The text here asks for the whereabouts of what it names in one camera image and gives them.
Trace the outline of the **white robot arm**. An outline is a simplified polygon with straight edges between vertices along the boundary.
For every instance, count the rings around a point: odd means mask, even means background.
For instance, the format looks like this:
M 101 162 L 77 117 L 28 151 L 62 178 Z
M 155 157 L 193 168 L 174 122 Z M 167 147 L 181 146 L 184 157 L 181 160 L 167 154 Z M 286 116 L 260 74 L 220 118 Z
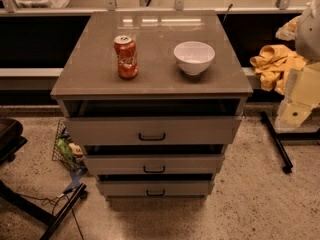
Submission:
M 283 131 L 300 127 L 320 104 L 320 0 L 312 0 L 299 18 L 295 48 L 308 62 L 287 77 L 276 118 L 276 127 Z

